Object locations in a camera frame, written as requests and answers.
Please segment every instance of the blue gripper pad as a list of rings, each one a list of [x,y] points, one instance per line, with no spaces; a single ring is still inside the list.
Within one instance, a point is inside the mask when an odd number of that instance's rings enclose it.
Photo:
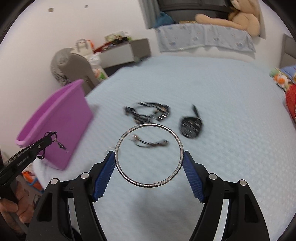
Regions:
[[[195,163],[188,151],[184,152],[183,169],[191,186],[192,192],[201,203],[205,201],[204,185],[208,174],[205,167]]]
[[[111,178],[114,168],[115,168],[115,153],[112,152],[107,162],[103,166],[98,178],[95,181],[94,193],[92,196],[96,201],[104,195],[104,192],[106,190],[106,187]]]

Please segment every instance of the blue pillow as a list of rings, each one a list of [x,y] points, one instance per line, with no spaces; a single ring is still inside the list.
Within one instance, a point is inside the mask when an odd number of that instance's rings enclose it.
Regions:
[[[291,65],[291,66],[281,68],[280,71],[286,74],[290,78],[290,80],[292,80],[293,82],[296,81],[294,80],[294,76],[296,74],[296,65]]]
[[[156,24],[153,26],[153,28],[158,28],[163,25],[171,25],[174,24],[175,21],[166,13],[160,12],[160,17],[156,20]]]

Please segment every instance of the gray curtain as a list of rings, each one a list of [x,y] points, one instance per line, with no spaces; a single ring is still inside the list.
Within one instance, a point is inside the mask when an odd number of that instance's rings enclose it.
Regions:
[[[139,0],[142,8],[144,20],[147,28],[153,28],[158,17],[160,17],[160,10],[157,0]]]

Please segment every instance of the black round object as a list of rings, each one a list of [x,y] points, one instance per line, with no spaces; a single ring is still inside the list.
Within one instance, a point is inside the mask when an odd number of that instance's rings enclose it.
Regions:
[[[202,120],[198,116],[196,107],[193,105],[196,117],[183,117],[180,122],[181,134],[187,138],[196,138],[202,128]]]

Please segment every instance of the bed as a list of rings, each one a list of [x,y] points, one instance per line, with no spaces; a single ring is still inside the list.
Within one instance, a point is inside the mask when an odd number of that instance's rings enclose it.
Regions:
[[[162,124],[179,135],[184,149],[209,173],[249,183],[270,240],[276,241],[296,212],[296,132],[269,70],[258,63],[176,56],[122,68],[87,96],[94,119],[67,169],[56,170],[37,159],[37,177],[46,187],[52,178],[65,181],[88,172],[135,125],[123,114],[124,106],[139,101],[167,104],[172,114]],[[204,123],[194,140],[178,130],[180,117],[191,114],[192,104]],[[165,162],[158,165],[166,170]],[[189,240],[202,210],[183,169],[168,184],[152,189],[133,186],[114,170],[94,207],[110,241]],[[215,240],[221,240],[226,213],[227,201]]]

